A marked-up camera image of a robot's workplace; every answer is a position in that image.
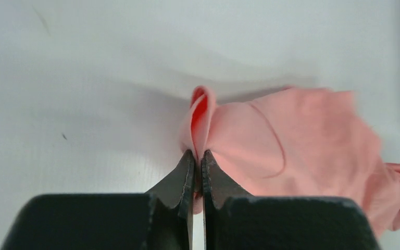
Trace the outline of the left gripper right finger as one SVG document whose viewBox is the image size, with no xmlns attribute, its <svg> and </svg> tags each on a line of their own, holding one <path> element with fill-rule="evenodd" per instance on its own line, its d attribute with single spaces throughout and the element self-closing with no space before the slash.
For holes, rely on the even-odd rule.
<svg viewBox="0 0 400 250">
<path fill-rule="evenodd" d="M 379 249 L 360 207 L 332 196 L 254 196 L 201 161 L 206 249 Z"/>
</svg>

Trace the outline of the salmon pink t-shirt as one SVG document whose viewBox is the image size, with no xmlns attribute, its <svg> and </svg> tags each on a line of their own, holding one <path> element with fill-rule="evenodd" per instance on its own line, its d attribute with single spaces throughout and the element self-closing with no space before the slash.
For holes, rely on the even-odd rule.
<svg viewBox="0 0 400 250">
<path fill-rule="evenodd" d="M 365 212 L 375 234 L 400 229 L 400 164 L 356 114 L 351 92 L 288 87 L 218 105 L 198 86 L 180 132 L 183 151 L 218 166 L 257 196 L 341 196 Z"/>
</svg>

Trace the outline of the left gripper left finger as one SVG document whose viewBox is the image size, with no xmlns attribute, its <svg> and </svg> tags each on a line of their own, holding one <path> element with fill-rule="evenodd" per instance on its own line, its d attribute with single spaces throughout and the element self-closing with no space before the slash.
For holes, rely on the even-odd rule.
<svg viewBox="0 0 400 250">
<path fill-rule="evenodd" d="M 191 249 L 195 158 L 145 193 L 43 194 L 16 216 L 2 249 Z"/>
</svg>

